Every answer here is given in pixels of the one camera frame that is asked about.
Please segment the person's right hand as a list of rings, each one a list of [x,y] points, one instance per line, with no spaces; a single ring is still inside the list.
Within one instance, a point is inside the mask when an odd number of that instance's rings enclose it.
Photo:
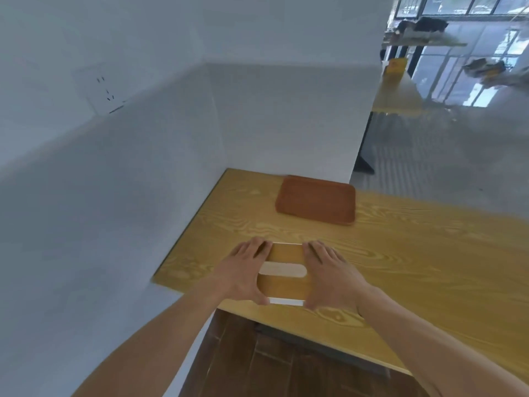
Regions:
[[[312,290],[319,290],[322,306],[360,315],[360,303],[370,285],[361,273],[334,248],[322,241],[302,244]]]

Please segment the person's right forearm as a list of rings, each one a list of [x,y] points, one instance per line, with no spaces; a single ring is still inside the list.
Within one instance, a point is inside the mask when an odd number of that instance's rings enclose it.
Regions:
[[[354,307],[420,384],[438,397],[529,397],[529,385],[379,288],[355,290]]]

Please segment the yellow and black floor items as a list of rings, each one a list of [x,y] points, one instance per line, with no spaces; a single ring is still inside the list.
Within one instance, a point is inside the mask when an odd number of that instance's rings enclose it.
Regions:
[[[503,60],[474,59],[462,67],[471,78],[479,79],[484,88],[511,87],[529,93],[529,66],[509,70]]]

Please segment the yellow container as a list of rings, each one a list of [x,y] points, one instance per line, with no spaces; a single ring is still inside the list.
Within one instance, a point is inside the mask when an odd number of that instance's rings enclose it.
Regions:
[[[382,76],[392,79],[401,78],[406,73],[407,64],[408,59],[406,57],[389,59],[385,61]]]

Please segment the wooden lid white tissue box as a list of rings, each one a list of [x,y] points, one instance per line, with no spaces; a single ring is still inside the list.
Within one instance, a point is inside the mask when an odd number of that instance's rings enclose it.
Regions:
[[[312,289],[302,244],[273,243],[257,287],[271,304],[302,307]]]

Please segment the white wall socket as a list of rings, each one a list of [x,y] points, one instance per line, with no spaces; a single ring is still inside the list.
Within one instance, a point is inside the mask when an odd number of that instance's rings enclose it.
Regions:
[[[121,74],[107,62],[75,70],[72,78],[80,97],[98,116],[114,113],[126,104]]]

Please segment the brown rectangular tray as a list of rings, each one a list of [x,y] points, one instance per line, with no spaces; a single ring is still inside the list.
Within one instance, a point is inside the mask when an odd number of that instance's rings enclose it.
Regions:
[[[275,201],[278,213],[350,226],[356,216],[356,192],[350,184],[288,175]]]

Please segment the light table with black legs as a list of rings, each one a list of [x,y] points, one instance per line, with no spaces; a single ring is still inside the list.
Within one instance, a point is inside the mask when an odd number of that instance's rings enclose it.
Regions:
[[[386,32],[380,50],[380,60],[404,58],[410,47],[414,47],[411,60],[407,65],[410,77],[416,70],[420,57],[426,47],[466,47],[468,44],[460,41],[454,35],[445,32]]]

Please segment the black framed window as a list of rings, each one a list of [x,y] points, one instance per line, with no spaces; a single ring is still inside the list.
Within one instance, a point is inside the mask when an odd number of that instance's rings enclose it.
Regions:
[[[395,0],[392,17],[499,17],[529,16],[529,0]]]

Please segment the dark clutter pile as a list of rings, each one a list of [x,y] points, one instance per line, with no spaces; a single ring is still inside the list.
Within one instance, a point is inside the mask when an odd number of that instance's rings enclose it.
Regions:
[[[405,35],[406,33],[443,33],[449,23],[444,19],[421,17],[418,20],[401,20],[394,33]]]

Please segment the person's left forearm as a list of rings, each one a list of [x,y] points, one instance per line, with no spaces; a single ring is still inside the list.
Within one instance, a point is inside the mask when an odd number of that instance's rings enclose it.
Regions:
[[[229,290],[227,280],[200,280],[117,347],[71,397],[163,397]]]

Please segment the person's left hand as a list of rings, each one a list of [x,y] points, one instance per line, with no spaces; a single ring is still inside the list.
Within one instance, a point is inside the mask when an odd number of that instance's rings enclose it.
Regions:
[[[257,276],[272,247],[272,242],[253,237],[236,245],[213,271],[219,301],[247,300],[247,286],[257,285]]]

